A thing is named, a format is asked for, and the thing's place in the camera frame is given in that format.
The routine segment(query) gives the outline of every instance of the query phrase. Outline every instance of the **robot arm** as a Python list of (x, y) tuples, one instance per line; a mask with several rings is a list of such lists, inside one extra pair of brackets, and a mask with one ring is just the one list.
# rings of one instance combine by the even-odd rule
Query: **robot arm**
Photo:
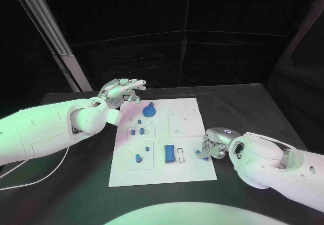
[(208, 129), (197, 157), (222, 158), (228, 151), (238, 175), (251, 186), (274, 188), (285, 197), (324, 212), (324, 156), (288, 144), (292, 149), (281, 150), (269, 140), (277, 141), (249, 132), (241, 135), (226, 128)]
[(46, 156), (95, 135), (105, 123), (120, 124), (115, 109), (140, 103), (133, 89), (146, 90), (144, 80), (115, 79), (98, 97), (20, 110), (0, 120), (0, 165)]

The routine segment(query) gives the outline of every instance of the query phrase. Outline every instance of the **black table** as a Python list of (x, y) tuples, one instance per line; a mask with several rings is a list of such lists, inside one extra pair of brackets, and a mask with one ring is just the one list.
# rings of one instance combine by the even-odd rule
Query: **black table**
[[(42, 104), (91, 98), (97, 92), (48, 94)], [(143, 100), (197, 98), (205, 128), (268, 135), (305, 150), (297, 133), (258, 83), (148, 89)], [(323, 224), (324, 213), (288, 200), (274, 189), (259, 190), (239, 178), (229, 157), (213, 159), (218, 180), (108, 187), (117, 127), (71, 147), (66, 159), (40, 183), (0, 192), (2, 224), (101, 225), (130, 211), (172, 202), (235, 206), (288, 224)], [(39, 180), (56, 167), (65, 150), (30, 160), (0, 181), (0, 188)]]

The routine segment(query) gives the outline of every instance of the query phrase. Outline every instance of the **small blue piece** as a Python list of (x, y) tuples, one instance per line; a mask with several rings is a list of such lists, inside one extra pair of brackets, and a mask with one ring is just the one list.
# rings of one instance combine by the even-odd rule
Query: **small blue piece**
[[(199, 153), (200, 153), (200, 151), (197, 150), (197, 151), (196, 151), (196, 154), (199, 154)], [(208, 161), (208, 158), (203, 158), (203, 160)]]
[(136, 155), (136, 159), (137, 159), (137, 163), (140, 163), (141, 162), (141, 157), (140, 157), (138, 154)]
[(143, 115), (146, 117), (153, 117), (157, 113), (156, 108), (153, 107), (154, 104), (150, 102), (150, 105), (143, 109)]
[(176, 157), (174, 157), (174, 146), (173, 145), (166, 145), (166, 163), (173, 163), (176, 162)]

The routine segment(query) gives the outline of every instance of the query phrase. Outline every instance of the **white board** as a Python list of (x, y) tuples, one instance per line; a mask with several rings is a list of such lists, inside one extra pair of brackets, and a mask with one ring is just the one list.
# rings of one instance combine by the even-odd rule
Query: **white board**
[[(148, 118), (141, 112), (150, 102), (157, 113)], [(140, 104), (125, 102), (121, 112), (108, 186), (216, 180), (212, 159), (205, 161), (196, 157), (205, 135), (196, 98), (147, 100)], [(176, 162), (172, 163), (166, 163), (166, 145), (174, 146)]]

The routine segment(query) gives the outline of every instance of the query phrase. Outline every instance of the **blue slider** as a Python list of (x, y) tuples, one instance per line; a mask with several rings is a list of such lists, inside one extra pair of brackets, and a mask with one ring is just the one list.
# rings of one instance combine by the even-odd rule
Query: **blue slider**
[(166, 163), (173, 163), (176, 162), (176, 157), (174, 157), (174, 146), (173, 145), (166, 145)]
[[(200, 151), (197, 150), (197, 151), (196, 151), (196, 154), (199, 154), (199, 153), (200, 153)], [(205, 161), (208, 161), (208, 158), (203, 158), (203, 159), (205, 159)]]
[(140, 158), (138, 154), (136, 155), (136, 159), (137, 159), (137, 163), (140, 163), (141, 162), (141, 158)]

